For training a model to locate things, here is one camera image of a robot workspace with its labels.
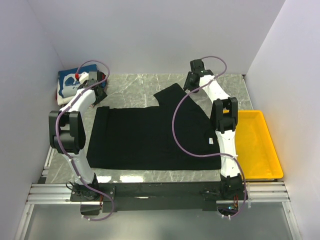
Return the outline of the black t shirt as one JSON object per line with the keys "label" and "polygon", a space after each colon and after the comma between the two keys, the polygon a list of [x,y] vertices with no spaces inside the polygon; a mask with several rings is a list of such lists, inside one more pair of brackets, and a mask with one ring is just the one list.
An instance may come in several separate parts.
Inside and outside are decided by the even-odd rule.
{"label": "black t shirt", "polygon": [[92,168],[219,170],[216,133],[178,84],[155,94],[158,106],[97,108],[87,150]]}

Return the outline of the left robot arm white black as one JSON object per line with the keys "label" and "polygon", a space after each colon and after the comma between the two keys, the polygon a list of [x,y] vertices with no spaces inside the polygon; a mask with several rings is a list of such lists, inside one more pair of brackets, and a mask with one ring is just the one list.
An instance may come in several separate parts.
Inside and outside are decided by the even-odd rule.
{"label": "left robot arm white black", "polygon": [[60,110],[49,113],[49,142],[53,149],[64,156],[72,169],[72,194],[95,201],[100,197],[100,188],[84,150],[86,133],[83,115],[90,106],[98,104],[107,96],[103,87],[106,75],[96,70],[76,73],[75,78],[80,82],[75,96]]}

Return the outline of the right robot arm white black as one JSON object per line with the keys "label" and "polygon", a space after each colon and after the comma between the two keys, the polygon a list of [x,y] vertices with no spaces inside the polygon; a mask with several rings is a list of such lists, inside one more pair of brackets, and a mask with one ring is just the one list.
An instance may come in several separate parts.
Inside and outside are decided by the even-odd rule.
{"label": "right robot arm white black", "polygon": [[205,68],[204,58],[190,62],[183,89],[196,93],[203,89],[212,102],[210,122],[217,137],[221,169],[219,193],[223,199],[248,197],[246,179],[236,153],[236,126],[238,124],[238,100],[231,97],[219,85],[214,73]]}

